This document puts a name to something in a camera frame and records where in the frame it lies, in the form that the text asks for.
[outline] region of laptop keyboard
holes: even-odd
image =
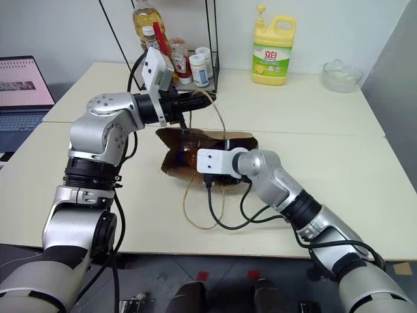
[[[13,130],[34,130],[42,122],[40,115],[0,115],[0,132]]]

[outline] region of laptop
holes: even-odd
[[[0,153],[15,152],[54,104],[33,56],[0,57]]]

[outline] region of yellow dish soap bottle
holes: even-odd
[[[252,80],[264,85],[282,85],[287,77],[289,57],[294,43],[295,19],[276,16],[269,26],[262,13],[264,5],[258,5],[259,18],[255,23]],[[282,23],[289,24],[284,29]]]

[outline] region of gray floor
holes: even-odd
[[[0,245],[0,281],[19,265],[30,261],[21,260],[6,266],[2,264],[36,255],[35,252],[14,246]],[[417,303],[417,278],[398,276],[388,264],[389,274]],[[119,270],[121,297],[129,299],[139,292],[147,292],[149,300],[143,312],[164,312],[169,300],[186,282],[204,278],[208,292],[209,312],[253,312],[252,276],[261,275],[271,279],[293,301],[310,300],[321,303],[322,312],[342,312],[337,285],[327,279],[310,280],[307,271],[312,263],[308,260],[276,258],[235,258],[208,256],[137,255],[128,262],[126,269]],[[411,263],[417,273],[417,262]],[[85,276],[88,281],[98,266]],[[107,269],[72,313],[112,312],[113,280]]]

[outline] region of white table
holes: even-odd
[[[128,74],[124,64],[93,64],[44,121],[74,122],[96,95],[126,91]],[[227,130],[384,136],[359,88],[334,93],[311,74],[290,74],[281,87],[259,85],[250,77],[248,71],[220,71],[217,105]],[[193,112],[193,121],[200,128],[219,127],[211,108]]]
[[[66,166],[69,129],[69,123],[42,123],[0,171],[1,243],[41,245],[42,228]],[[240,231],[202,231],[187,223],[181,206],[187,181],[160,170],[167,148],[155,130],[139,132],[137,155],[122,168],[124,187],[118,193],[127,219],[122,252],[307,256],[281,220]],[[417,260],[417,195],[384,138],[253,135],[260,148],[279,153],[285,169],[383,257]],[[223,220],[227,224],[242,222],[238,203],[244,187],[227,193]],[[218,211],[219,190],[214,199]],[[261,206],[256,196],[248,197],[248,214]],[[187,208],[197,223],[213,223],[201,185],[190,191]]]

